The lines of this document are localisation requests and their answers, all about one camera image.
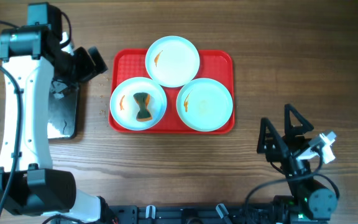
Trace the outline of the green orange sponge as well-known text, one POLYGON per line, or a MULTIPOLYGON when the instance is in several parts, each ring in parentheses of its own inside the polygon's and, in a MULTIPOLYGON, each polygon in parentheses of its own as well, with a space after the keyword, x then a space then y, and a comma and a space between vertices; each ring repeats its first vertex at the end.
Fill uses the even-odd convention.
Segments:
POLYGON ((144 93, 144 92, 135 93, 134 99, 139 106, 139 112, 136 115, 136 120, 139 122, 150 121, 152 119, 152 114, 148 109, 148 105, 151 96, 148 93, 144 93))

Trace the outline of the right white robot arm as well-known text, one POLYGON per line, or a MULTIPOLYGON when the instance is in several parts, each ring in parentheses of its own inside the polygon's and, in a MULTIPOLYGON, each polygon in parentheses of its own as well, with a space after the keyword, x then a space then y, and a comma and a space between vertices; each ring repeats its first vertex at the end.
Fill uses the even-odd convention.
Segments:
POLYGON ((289 196, 277 195, 266 208, 249 209, 250 219, 259 223, 327 223, 340 197, 335 184, 327 188, 316 180, 323 165, 335 159, 331 149, 333 131, 314 138, 305 134, 313 125, 291 104, 284 106, 284 132, 279 135, 268 118, 260 122, 257 153, 284 175, 289 196))

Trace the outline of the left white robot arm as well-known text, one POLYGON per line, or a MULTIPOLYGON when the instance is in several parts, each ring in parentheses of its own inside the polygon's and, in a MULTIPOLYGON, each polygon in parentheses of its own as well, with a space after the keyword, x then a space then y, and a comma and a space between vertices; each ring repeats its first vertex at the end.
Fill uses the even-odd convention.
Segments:
POLYGON ((77 189, 72 173, 55 170, 48 143, 48 101, 54 80, 77 86, 104 73, 98 50, 66 51, 68 16, 47 3, 29 4, 27 24, 0 35, 0 71, 6 76, 6 112, 0 153, 0 217, 46 216, 75 223, 111 223, 101 197, 77 189))

